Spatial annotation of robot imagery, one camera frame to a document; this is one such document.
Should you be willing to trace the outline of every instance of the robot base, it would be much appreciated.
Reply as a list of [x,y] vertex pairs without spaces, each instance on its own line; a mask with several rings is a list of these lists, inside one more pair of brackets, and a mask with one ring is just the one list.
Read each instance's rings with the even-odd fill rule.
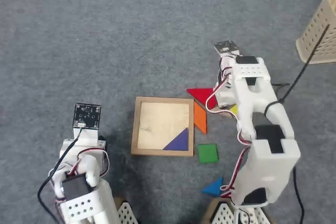
[[[234,210],[229,199],[216,198],[210,203],[201,224],[234,224]],[[243,210],[249,213],[250,224],[275,224],[263,208]],[[248,224],[246,213],[237,223]]]

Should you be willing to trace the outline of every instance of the cable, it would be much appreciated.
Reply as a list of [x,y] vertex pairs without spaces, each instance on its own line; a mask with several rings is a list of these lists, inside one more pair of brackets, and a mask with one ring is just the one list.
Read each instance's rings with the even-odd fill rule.
[[79,155],[81,155],[81,154],[83,154],[83,153],[85,153],[85,152],[92,152],[92,151],[102,151],[102,152],[104,152],[105,153],[105,155],[106,155],[106,159],[107,159],[107,168],[106,168],[106,170],[103,172],[103,173],[101,173],[99,176],[100,177],[103,177],[103,176],[105,176],[106,175],[106,173],[109,171],[109,169],[110,169],[110,159],[109,159],[109,154],[107,153],[107,151],[105,151],[104,149],[102,149],[102,148],[97,148],[97,147],[92,147],[92,148],[87,148],[87,149],[84,149],[84,150],[82,150],[82,151],[80,151],[78,154],[77,154],[77,159],[79,159]]
[[240,211],[244,212],[246,215],[247,215],[247,220],[248,220],[248,223],[247,224],[250,224],[250,214],[247,212],[247,211],[244,211],[242,210],[241,208],[239,208]]
[[63,215],[62,215],[62,213],[59,210],[59,203],[55,202],[55,207],[56,207],[57,214],[58,214],[59,218],[62,220],[62,223],[65,223]]
[[69,144],[69,146],[67,147],[67,149],[62,154],[61,158],[57,161],[56,165],[54,166],[54,169],[52,170],[51,173],[49,173],[49,176],[46,178],[46,180],[43,181],[43,183],[41,184],[41,186],[40,186],[40,188],[39,188],[39,190],[37,192],[38,202],[41,204],[41,206],[43,207],[43,209],[52,217],[52,219],[54,220],[54,222],[57,223],[57,224],[59,224],[59,221],[57,220],[56,216],[50,211],[50,209],[47,207],[47,205],[43,202],[43,200],[41,198],[41,192],[44,189],[44,187],[48,184],[48,182],[51,180],[51,178],[53,177],[53,175],[55,174],[55,172],[57,171],[57,168],[61,164],[61,162],[64,159],[64,157],[68,154],[68,152],[70,151],[70,149],[78,141],[78,138],[79,138],[80,133],[82,132],[82,130],[83,130],[83,128],[80,128],[80,131],[79,131],[76,139],[71,144]]
[[231,189],[234,189],[234,188],[233,188],[233,184],[234,184],[234,182],[235,182],[235,180],[236,180],[236,177],[237,177],[239,168],[240,168],[240,166],[241,166],[241,164],[242,164],[244,154],[246,153],[246,151],[247,151],[248,149],[250,149],[250,147],[246,147],[246,148],[244,148],[244,149],[241,151],[241,153],[240,153],[240,155],[239,155],[238,161],[237,161],[237,163],[236,163],[236,166],[235,166],[235,169],[234,169],[234,171],[233,171],[233,174],[232,174],[232,177],[231,177],[231,180],[230,180],[229,184],[220,187],[220,190],[221,190],[221,191],[226,191],[226,192],[224,192],[224,193],[222,193],[222,194],[220,195],[221,198],[227,198],[227,197],[229,197],[230,194],[231,194],[230,190],[231,190]]
[[221,84],[219,84],[217,86],[217,88],[214,90],[214,92],[208,97],[208,99],[206,99],[205,101],[205,108],[208,112],[212,113],[212,114],[219,114],[219,113],[229,113],[234,119],[236,119],[237,121],[237,129],[238,129],[238,133],[237,133],[237,140],[238,142],[240,142],[241,144],[243,145],[247,145],[247,146],[250,146],[251,145],[251,141],[248,141],[248,140],[244,140],[241,136],[242,134],[242,128],[240,127],[240,123],[239,123],[239,119],[237,117],[237,115],[235,113],[233,113],[232,111],[230,110],[218,110],[218,111],[212,111],[209,109],[208,107],[208,102],[210,100],[211,97],[213,97],[216,92],[218,92],[218,90],[224,85],[225,81],[227,80],[228,76],[230,75],[231,73],[228,73],[227,75],[225,75],[224,77],[224,80],[221,82]]
[[296,181],[296,166],[294,166],[292,172],[293,172],[293,182],[294,182],[295,195],[298,199],[298,202],[299,202],[299,205],[300,205],[300,208],[301,208],[301,217],[300,217],[300,222],[299,223],[303,224],[303,219],[304,219],[305,213],[304,213],[304,206],[303,206],[300,194],[299,194],[299,189],[298,189],[298,185],[297,185],[297,181]]
[[289,89],[287,90],[287,92],[283,95],[282,98],[280,98],[279,100],[277,101],[274,101],[274,102],[271,102],[269,103],[266,108],[265,108],[265,111],[264,111],[264,116],[266,116],[267,114],[267,111],[269,109],[269,107],[271,107],[272,105],[274,104],[277,104],[277,103],[284,103],[285,99],[287,98],[287,96],[289,95],[289,93],[293,90],[293,88],[295,87],[296,83],[299,81],[299,79],[301,78],[301,76],[303,75],[304,71],[306,70],[308,64],[310,63],[311,59],[313,58],[314,54],[315,54],[315,51],[316,49],[319,47],[324,35],[326,34],[328,28],[329,28],[330,24],[327,24],[321,37],[319,38],[319,40],[317,41],[316,45],[314,46],[310,56],[308,57],[306,63],[304,64],[303,68],[301,69],[301,71],[299,72],[298,76],[295,78],[294,82],[292,83],[292,85],[289,87]]

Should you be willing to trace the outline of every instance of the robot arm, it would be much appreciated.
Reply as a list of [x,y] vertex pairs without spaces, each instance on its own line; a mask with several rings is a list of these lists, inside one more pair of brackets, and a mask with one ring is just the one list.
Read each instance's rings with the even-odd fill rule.
[[[76,103],[73,134],[78,140],[52,177],[56,202],[68,223],[119,224],[109,184],[101,179],[105,141],[98,140],[100,106]],[[73,139],[65,139],[60,157]]]
[[272,125],[253,125],[253,113],[264,113],[269,103],[277,101],[263,59],[241,56],[232,41],[217,43],[215,48],[220,62],[227,63],[220,65],[220,72],[226,72],[215,88],[225,80],[224,75],[230,75],[225,80],[229,85],[221,85],[216,91],[218,106],[237,104],[241,136],[251,141],[247,161],[234,180],[231,200],[237,208],[265,206],[278,199],[300,158],[294,131],[280,103],[267,111]]

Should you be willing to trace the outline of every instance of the purple triangle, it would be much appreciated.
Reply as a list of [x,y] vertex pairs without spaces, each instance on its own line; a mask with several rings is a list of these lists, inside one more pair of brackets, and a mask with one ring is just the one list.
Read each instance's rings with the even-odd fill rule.
[[163,149],[165,151],[188,151],[188,128],[185,128]]

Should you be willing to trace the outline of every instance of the gray carpet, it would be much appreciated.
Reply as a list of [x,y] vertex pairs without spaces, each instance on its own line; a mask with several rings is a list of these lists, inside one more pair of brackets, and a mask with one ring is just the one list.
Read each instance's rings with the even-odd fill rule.
[[[263,57],[273,82],[292,82],[303,66],[295,40],[321,0],[0,0],[0,219],[51,223],[36,191],[72,137],[75,102],[102,104],[100,133],[110,143],[106,176],[143,224],[198,223],[227,183],[241,146],[230,118],[208,116],[219,163],[194,157],[131,156],[135,97],[190,97],[212,87],[213,44],[232,39]],[[285,108],[299,143],[298,184],[305,223],[334,223],[336,213],[336,64],[309,66]],[[52,206],[50,189],[43,197]],[[292,180],[269,206],[277,223],[298,223]]]

